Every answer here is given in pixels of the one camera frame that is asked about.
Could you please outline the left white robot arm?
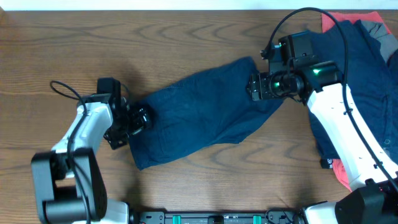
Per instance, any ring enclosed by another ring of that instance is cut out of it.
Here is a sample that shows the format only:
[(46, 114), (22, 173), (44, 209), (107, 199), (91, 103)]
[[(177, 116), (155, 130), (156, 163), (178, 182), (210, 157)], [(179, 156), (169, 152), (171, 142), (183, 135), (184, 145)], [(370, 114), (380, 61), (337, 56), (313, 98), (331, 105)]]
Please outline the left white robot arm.
[(79, 97), (64, 137), (30, 163), (40, 222), (129, 223), (128, 204), (107, 196), (96, 152), (102, 140), (117, 149), (150, 126), (149, 108), (119, 94)]

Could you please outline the navy blue shorts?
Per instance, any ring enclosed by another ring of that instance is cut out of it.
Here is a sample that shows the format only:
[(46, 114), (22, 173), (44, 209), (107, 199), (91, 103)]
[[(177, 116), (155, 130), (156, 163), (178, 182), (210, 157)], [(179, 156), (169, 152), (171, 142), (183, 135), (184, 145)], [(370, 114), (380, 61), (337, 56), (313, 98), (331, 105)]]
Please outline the navy blue shorts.
[(139, 101), (152, 127), (130, 137), (139, 170), (175, 161), (214, 144), (238, 144), (257, 131), (282, 100), (254, 101), (246, 85), (256, 64), (243, 57), (190, 75)]

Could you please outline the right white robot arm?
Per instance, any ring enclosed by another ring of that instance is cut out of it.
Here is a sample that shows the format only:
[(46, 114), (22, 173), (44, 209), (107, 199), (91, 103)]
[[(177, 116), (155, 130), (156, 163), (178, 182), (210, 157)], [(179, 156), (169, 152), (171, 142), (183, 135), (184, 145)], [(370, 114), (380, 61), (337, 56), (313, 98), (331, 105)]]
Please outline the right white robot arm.
[(319, 120), (337, 151), (351, 193), (305, 207), (296, 223), (397, 223), (397, 164), (384, 152), (332, 61), (274, 73), (253, 73), (254, 101), (297, 96)]

